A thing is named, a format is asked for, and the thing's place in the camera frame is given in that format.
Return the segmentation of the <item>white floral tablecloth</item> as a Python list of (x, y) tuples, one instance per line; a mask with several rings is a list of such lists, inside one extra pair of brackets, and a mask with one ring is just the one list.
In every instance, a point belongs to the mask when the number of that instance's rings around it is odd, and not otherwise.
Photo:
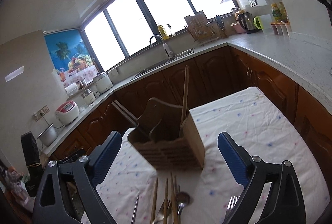
[[(240, 195), (218, 146), (218, 135), (227, 132), (238, 145), (265, 162), (291, 161), (300, 182), (306, 219), (314, 223), (329, 203), (330, 196), (321, 169), (294, 126), (256, 87), (191, 109), (190, 115), (205, 148), (202, 170), (176, 171), (181, 191), (191, 203), (181, 216), (183, 223), (222, 223), (228, 201)], [(127, 137), (97, 192), (117, 223), (130, 223), (134, 204), (140, 195), (135, 223), (149, 223), (156, 178), (159, 179), (156, 206), (164, 200), (169, 171), (157, 171), (129, 143)]]

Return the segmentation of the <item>steel fork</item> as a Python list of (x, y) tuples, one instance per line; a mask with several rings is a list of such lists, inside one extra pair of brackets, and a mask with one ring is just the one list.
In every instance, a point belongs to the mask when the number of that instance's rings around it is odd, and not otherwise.
[(233, 195), (233, 196), (230, 197), (228, 205), (227, 205), (227, 209), (226, 209), (226, 212), (225, 212), (224, 220), (226, 220), (228, 218), (229, 214), (233, 210), (233, 208), (236, 205), (239, 198), (240, 197), (238, 195)]
[(157, 224), (163, 221), (167, 222), (168, 216), (170, 215), (171, 211), (172, 211), (172, 202), (170, 200), (164, 201), (156, 217), (154, 218), (152, 224)]

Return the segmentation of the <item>steel electric kettle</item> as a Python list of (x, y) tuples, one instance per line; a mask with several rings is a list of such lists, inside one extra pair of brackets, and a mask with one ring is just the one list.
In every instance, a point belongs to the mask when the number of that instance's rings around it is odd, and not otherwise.
[(254, 25), (254, 18), (251, 13), (240, 10), (235, 13), (235, 19), (247, 34), (259, 32), (260, 29)]

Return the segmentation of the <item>metal inner pot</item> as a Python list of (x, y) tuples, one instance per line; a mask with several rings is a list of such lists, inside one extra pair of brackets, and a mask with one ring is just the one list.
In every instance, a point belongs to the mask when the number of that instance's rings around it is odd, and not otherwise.
[(58, 137), (58, 133), (54, 127), (54, 124), (49, 125), (42, 133), (39, 134), (37, 139), (44, 146), (50, 146)]

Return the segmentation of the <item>wooden chopstick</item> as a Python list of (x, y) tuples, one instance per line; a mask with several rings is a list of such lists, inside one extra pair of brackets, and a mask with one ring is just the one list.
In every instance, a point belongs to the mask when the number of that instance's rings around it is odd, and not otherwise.
[(185, 66), (185, 82), (183, 89), (183, 104), (182, 104), (182, 113), (181, 113), (181, 123), (179, 129), (179, 137), (183, 136), (183, 123), (186, 119), (187, 114), (187, 98), (188, 98), (188, 86), (189, 86), (189, 78), (190, 78), (190, 67), (188, 65)]
[(173, 174), (171, 172), (171, 202), (174, 224), (179, 224)]
[(159, 179), (156, 178), (155, 185), (154, 185), (154, 192), (153, 192), (153, 202), (152, 202), (152, 207), (151, 207), (150, 223), (153, 223), (153, 220), (155, 219), (155, 214), (156, 214), (156, 200), (157, 200), (158, 182), (159, 182)]
[(167, 224), (167, 211), (168, 211), (168, 179), (166, 179), (165, 181), (163, 224)]
[(120, 102), (114, 100), (111, 104), (133, 127), (138, 126), (138, 118), (120, 104)]

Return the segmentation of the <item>wall power socket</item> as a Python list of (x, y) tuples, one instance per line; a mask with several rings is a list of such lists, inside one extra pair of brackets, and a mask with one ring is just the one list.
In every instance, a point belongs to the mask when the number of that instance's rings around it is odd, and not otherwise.
[(40, 109), (38, 112), (33, 113), (33, 119), (35, 121), (39, 121), (46, 113), (49, 112), (48, 106), (44, 106), (42, 109)]

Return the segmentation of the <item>steel chopstick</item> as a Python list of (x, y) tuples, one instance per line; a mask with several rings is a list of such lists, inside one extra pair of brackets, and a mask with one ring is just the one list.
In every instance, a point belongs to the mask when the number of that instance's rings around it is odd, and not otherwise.
[(137, 214), (137, 208), (138, 208), (139, 198), (140, 198), (140, 195), (137, 196), (135, 204), (134, 204), (134, 209), (133, 209), (131, 224), (135, 224), (135, 221), (136, 221), (136, 214)]

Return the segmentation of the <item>yellow oil bottle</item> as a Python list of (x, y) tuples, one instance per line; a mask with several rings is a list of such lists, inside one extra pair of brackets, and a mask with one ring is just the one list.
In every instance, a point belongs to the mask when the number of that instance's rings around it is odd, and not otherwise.
[(272, 15), (276, 22), (282, 21), (282, 14), (280, 12), (280, 9), (278, 8), (276, 3), (271, 4), (272, 7)]

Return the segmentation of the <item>tropical fruit poster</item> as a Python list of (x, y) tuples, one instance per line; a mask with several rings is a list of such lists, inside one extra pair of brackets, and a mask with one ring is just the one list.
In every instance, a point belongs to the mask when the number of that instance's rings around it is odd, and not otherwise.
[(46, 46), (64, 88), (78, 81), (90, 82), (98, 74), (96, 65), (79, 30), (66, 30), (44, 36)]

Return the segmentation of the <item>red white rice cooker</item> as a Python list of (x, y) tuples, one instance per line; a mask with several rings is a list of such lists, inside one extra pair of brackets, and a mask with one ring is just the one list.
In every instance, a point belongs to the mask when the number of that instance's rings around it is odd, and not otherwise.
[(56, 118), (63, 124), (68, 125), (72, 123), (80, 114), (79, 107), (75, 101), (70, 100), (63, 103), (55, 111)]

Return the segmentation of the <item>steel fork left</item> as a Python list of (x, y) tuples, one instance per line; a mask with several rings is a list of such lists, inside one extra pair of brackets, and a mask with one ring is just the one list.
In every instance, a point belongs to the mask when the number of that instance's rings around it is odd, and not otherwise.
[(152, 224), (157, 224), (163, 221), (167, 222), (168, 216), (170, 215), (171, 211), (172, 211), (172, 202), (170, 200), (164, 201), (156, 217), (154, 218)]

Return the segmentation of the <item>yellow dish soap bottle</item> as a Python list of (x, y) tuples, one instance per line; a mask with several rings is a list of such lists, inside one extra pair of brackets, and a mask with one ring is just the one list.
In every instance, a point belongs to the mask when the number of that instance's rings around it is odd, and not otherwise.
[(157, 25), (158, 31), (161, 35), (161, 37), (163, 38), (163, 40), (167, 40), (169, 39), (169, 36), (165, 30), (165, 28), (162, 25)]

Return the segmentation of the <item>green handled cup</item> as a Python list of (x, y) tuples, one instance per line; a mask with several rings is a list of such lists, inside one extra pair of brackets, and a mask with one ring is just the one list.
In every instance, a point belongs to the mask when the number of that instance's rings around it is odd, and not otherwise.
[(264, 29), (264, 26), (263, 26), (263, 22), (262, 22), (262, 19), (260, 16), (256, 16), (253, 18), (253, 23), (255, 25), (255, 27), (259, 30), (262, 30)]

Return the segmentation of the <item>pink spice jar set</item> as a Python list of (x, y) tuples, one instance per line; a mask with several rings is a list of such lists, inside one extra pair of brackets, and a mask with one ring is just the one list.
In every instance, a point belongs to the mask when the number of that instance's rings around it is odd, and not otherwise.
[(289, 22), (271, 22), (271, 27), (274, 35), (289, 37), (289, 32), (292, 30)]

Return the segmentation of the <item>wooden chopstick on table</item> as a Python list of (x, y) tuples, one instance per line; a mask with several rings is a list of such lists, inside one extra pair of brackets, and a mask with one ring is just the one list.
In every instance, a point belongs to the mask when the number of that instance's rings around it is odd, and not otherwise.
[(157, 200), (158, 182), (159, 182), (159, 179), (156, 178), (155, 185), (154, 185), (154, 192), (153, 192), (153, 202), (152, 202), (152, 207), (151, 207), (150, 223), (153, 223), (153, 220), (155, 219), (155, 214), (156, 214), (156, 200)]

